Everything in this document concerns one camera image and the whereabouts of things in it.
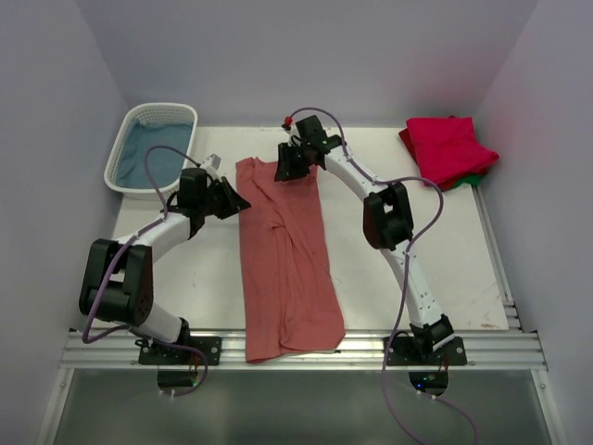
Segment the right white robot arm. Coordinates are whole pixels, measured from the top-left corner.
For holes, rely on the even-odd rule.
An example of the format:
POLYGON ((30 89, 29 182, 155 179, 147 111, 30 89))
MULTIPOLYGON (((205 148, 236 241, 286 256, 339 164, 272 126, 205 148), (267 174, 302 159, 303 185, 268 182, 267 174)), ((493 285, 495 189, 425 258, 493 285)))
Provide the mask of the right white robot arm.
POLYGON ((400 309, 410 320, 409 336, 395 335, 385 350, 396 351, 396 340, 409 342, 406 350, 419 363, 434 363, 455 337, 454 329, 431 291, 422 268, 412 252, 416 233, 405 179, 385 180, 358 161, 347 146, 344 134, 328 135, 315 115, 300 121, 284 119, 288 141, 278 145, 276 182, 308 176, 318 166, 345 184, 362 202, 362 231, 367 243, 389 264, 402 296, 400 309))

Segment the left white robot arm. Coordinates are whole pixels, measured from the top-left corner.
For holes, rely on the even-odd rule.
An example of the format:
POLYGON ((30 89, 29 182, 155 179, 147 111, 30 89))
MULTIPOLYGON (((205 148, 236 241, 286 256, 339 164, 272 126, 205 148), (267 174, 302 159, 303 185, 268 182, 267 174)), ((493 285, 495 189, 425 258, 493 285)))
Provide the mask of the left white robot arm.
POLYGON ((161 199, 163 210, 138 231, 115 240, 97 239, 90 247, 79 297, 86 316, 82 342, 91 344, 120 330, 133 330, 159 342, 171 363, 186 362, 193 342, 183 335, 185 320, 155 302, 154 265, 192 239, 209 216, 220 220, 251 204, 230 185, 200 167, 182 170, 179 189, 161 199))

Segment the salmon pink t shirt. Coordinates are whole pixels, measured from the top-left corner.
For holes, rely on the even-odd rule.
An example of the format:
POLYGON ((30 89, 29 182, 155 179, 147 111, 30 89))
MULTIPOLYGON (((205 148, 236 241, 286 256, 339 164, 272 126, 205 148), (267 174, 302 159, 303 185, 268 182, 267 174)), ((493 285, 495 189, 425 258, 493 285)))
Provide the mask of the salmon pink t shirt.
POLYGON ((246 361, 335 349, 346 334, 330 271, 317 173, 275 182, 276 163, 236 164, 246 361))

